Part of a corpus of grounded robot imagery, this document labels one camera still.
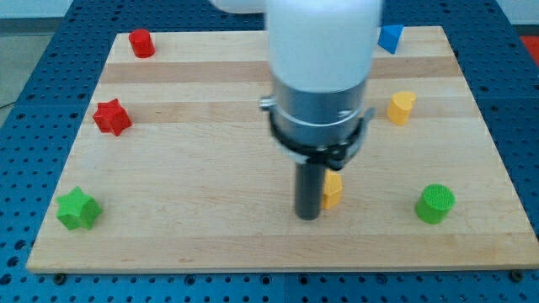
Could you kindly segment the silver flange with black clamp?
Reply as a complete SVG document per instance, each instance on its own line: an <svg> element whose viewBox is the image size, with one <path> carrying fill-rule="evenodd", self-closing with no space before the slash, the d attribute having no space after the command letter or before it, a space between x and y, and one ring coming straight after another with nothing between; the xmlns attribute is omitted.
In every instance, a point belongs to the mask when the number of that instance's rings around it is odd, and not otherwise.
<svg viewBox="0 0 539 303"><path fill-rule="evenodd" d="M339 171L363 145L375 109L363 110L366 82L335 92L298 90L275 79L260 99L278 147L298 164Z"/></svg>

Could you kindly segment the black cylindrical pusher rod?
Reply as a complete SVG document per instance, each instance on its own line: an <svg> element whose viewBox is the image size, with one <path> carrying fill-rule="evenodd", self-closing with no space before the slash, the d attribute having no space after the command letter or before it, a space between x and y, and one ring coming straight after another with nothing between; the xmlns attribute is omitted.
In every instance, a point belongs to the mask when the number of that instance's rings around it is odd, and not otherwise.
<svg viewBox="0 0 539 303"><path fill-rule="evenodd" d="M323 166L297 164L295 177L295 212L306 221L318 218L323 200Z"/></svg>

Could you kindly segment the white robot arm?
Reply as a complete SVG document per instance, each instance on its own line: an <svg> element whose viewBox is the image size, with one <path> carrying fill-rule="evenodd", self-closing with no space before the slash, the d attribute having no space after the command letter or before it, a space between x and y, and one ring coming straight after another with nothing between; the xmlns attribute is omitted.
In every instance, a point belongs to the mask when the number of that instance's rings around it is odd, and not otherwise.
<svg viewBox="0 0 539 303"><path fill-rule="evenodd" d="M364 109L378 0L211 0L226 13L264 15L272 94L260 101L271 135L296 163L295 212L322 209L324 176L360 150L375 110Z"/></svg>

